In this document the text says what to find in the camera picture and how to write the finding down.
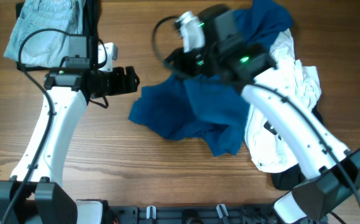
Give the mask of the blue t-shirt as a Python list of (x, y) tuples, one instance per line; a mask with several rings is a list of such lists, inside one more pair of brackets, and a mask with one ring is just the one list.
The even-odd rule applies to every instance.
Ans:
[[(268, 51), (280, 32), (293, 24), (288, 10), (273, 1), (254, 1), (249, 9), (233, 10), (237, 30), (247, 45), (261, 44)], [(180, 78), (181, 71), (164, 62), (157, 41), (152, 48), (171, 76), (164, 82), (145, 86), (136, 100), (129, 119), (165, 139), (203, 139), (213, 155), (237, 154), (242, 145), (250, 105), (239, 88), (204, 75), (195, 80)]]

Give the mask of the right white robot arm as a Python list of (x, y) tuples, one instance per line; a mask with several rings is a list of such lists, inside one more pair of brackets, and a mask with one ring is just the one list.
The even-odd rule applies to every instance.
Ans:
[(274, 202), (279, 222), (321, 220), (350, 196), (358, 196), (360, 149), (350, 151), (299, 99), (263, 83), (264, 75), (278, 71), (276, 61), (261, 44), (245, 43), (233, 10), (217, 4), (173, 19), (193, 64), (191, 73), (182, 72), (180, 78), (195, 80), (200, 73), (210, 83), (211, 76), (219, 74), (221, 82), (239, 88), (263, 113), (296, 157), (305, 180)]

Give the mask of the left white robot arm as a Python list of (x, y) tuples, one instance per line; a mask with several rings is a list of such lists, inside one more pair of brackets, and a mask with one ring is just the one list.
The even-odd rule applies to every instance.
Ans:
[(132, 67), (114, 67), (118, 48), (92, 37), (70, 37), (70, 54), (52, 67), (40, 89), (43, 106), (27, 149), (8, 180), (0, 180), (1, 223), (117, 223), (108, 202), (73, 200), (63, 167), (74, 130), (98, 98), (134, 93)]

